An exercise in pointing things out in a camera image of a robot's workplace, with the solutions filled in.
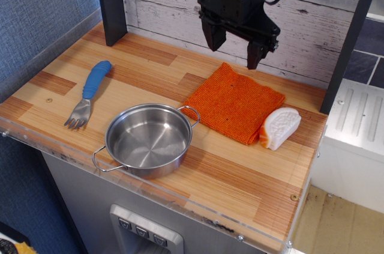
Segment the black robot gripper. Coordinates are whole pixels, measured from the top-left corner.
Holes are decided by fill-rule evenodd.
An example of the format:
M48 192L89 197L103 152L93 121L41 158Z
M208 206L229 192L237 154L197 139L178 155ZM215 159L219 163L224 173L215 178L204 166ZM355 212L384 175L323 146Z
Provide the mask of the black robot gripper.
M274 5L280 0L197 1L202 30L213 52L226 41L227 32L239 37L256 37L247 46L247 68L255 70L269 52L278 48L276 36L280 28L266 15L264 5Z

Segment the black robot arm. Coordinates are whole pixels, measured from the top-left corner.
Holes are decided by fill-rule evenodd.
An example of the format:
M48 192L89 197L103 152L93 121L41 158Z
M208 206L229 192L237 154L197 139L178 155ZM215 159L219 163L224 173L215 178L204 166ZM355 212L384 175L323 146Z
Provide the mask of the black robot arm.
M229 32L248 41L247 68L254 70L278 47L280 28L266 15L264 5L280 0L197 0L206 42L218 50Z

